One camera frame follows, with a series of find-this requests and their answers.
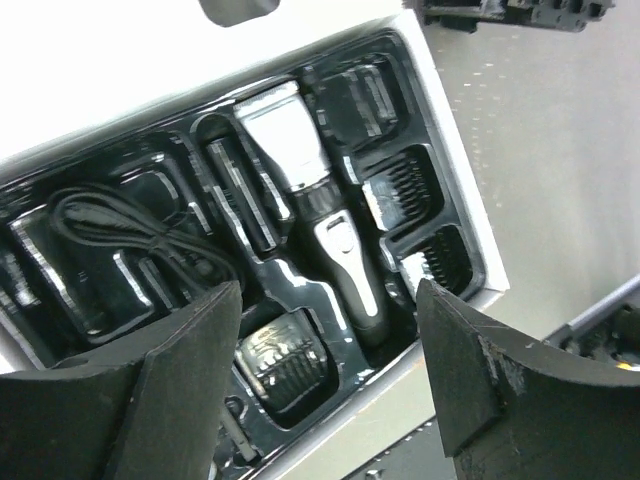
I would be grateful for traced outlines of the black cleaning brush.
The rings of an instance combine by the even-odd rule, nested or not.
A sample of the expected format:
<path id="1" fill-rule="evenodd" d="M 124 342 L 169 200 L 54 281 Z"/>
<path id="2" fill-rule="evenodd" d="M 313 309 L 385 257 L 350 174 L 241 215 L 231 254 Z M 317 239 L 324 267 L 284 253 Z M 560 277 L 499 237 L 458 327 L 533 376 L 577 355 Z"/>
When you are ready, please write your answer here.
<path id="1" fill-rule="evenodd" d="M 239 423 L 241 413 L 242 405 L 232 397 L 226 398 L 224 400 L 224 409 L 221 412 L 221 424 L 236 446 L 240 456 L 245 462 L 250 463 L 259 458 L 259 453 L 241 428 Z"/>

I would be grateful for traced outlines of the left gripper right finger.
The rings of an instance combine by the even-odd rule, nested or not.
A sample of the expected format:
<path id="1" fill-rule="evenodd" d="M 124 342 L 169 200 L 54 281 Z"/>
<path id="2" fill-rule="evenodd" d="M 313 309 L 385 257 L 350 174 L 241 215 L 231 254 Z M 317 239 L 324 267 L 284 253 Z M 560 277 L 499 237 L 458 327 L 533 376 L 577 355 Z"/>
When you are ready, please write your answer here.
<path id="1" fill-rule="evenodd" d="M 638 478 L 638 373 L 536 340 L 430 280 L 416 302 L 458 478 Z"/>

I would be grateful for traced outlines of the white cardboard box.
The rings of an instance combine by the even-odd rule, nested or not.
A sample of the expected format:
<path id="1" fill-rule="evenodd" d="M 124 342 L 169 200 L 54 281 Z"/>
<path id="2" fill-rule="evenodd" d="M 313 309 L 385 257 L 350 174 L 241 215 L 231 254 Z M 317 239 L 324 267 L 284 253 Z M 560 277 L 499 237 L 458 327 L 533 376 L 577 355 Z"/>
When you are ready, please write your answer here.
<path id="1" fill-rule="evenodd" d="M 140 126 L 338 39 L 398 27 L 425 41 L 420 75 L 434 85 L 438 125 L 474 217 L 487 264 L 485 288 L 466 300 L 485 309 L 509 283 L 452 107 L 416 14 L 378 1 L 282 1 L 274 12 L 229 28 L 211 22 L 195 1 L 5 1 L 1 5 L 1 182 L 89 141 Z M 28 366 L 8 335 L 6 370 Z M 418 338 L 390 377 L 371 380 L 278 458 L 239 479 L 342 479 L 372 464 L 380 475 L 384 444 L 433 428 Z"/>

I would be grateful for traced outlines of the black clipper comb guard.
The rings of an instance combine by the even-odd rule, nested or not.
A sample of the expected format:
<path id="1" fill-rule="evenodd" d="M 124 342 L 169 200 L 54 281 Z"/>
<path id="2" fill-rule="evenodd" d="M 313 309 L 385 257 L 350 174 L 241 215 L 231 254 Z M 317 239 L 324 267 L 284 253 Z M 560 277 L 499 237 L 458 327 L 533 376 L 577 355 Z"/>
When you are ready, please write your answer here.
<path id="1" fill-rule="evenodd" d="M 433 219 L 444 208 L 444 193 L 424 145 L 413 145 L 370 170 L 362 191 L 382 232 Z"/>
<path id="2" fill-rule="evenodd" d="M 422 279 L 453 294 L 463 293 L 471 284 L 473 268 L 459 229 L 446 225 L 425 238 L 400 260 L 400 273 L 413 299 Z"/>
<path id="3" fill-rule="evenodd" d="M 330 378 L 328 353 L 301 311 L 245 337 L 235 361 L 263 405 L 276 413 L 294 408 Z"/>

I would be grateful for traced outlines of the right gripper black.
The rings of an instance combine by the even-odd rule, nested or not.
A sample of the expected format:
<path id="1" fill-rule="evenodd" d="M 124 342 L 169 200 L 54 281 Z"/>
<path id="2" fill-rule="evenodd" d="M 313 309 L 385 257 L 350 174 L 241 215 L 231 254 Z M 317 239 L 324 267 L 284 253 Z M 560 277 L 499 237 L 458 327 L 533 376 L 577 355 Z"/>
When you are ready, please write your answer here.
<path id="1" fill-rule="evenodd" d="M 426 24 L 474 33 L 483 23 L 578 33 L 600 21 L 608 0 L 442 0 L 423 1 Z"/>

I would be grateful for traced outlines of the black plastic tray insert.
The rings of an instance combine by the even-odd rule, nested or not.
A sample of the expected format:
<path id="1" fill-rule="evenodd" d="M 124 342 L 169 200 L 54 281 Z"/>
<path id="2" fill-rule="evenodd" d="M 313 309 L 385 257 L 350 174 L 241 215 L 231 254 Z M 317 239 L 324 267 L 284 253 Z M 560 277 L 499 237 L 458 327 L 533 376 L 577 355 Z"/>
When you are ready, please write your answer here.
<path id="1" fill-rule="evenodd" d="M 235 361 L 225 398 L 242 405 L 241 428 L 258 451 L 247 463 L 223 425 L 213 461 L 226 478 L 255 473 L 354 399 L 418 338 L 416 298 L 400 260 L 446 225 L 456 226 L 473 279 L 488 271 L 471 187 L 455 173 L 418 63 L 425 41 L 398 27 L 338 39 L 194 103 L 69 152 L 1 182 L 1 328 L 28 364 L 47 368 L 179 311 L 214 287 L 239 284 L 239 343 L 272 320 L 303 312 L 329 356 L 330 378 L 284 413 L 263 405 Z M 312 115 L 377 277 L 388 338 L 369 348 L 264 153 L 234 115 L 238 102 L 295 81 Z M 433 219 L 379 230 L 365 200 L 367 173 L 413 145 L 430 154 L 444 193 Z"/>

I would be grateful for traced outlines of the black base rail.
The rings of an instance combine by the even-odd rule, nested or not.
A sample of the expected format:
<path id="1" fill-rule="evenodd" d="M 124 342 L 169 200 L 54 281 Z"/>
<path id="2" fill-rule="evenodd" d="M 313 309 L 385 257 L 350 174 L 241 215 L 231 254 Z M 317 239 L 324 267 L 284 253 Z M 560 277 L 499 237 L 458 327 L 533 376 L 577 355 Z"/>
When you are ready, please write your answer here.
<path id="1" fill-rule="evenodd" d="M 573 355 L 639 371 L 639 275 L 634 276 L 545 342 Z"/>

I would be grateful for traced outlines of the silver hair clipper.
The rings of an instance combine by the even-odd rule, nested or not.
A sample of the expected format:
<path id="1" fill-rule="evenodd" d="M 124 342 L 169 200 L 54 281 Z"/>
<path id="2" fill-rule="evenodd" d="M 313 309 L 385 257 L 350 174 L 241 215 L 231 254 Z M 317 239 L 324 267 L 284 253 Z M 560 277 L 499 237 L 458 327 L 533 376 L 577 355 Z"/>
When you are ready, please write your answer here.
<path id="1" fill-rule="evenodd" d="M 381 345 L 389 335 L 384 286 L 298 84 L 274 86 L 238 102 L 233 110 L 292 202 L 359 340 L 369 348 Z"/>

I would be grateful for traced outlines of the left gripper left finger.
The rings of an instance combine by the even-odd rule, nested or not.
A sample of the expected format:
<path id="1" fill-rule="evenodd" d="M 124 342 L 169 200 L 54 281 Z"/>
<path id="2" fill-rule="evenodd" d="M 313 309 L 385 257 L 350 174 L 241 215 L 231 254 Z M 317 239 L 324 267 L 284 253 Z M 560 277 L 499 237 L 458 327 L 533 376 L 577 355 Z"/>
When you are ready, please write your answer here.
<path id="1" fill-rule="evenodd" d="M 242 299 L 237 282 L 45 370 L 1 378 L 5 479 L 205 479 Z"/>

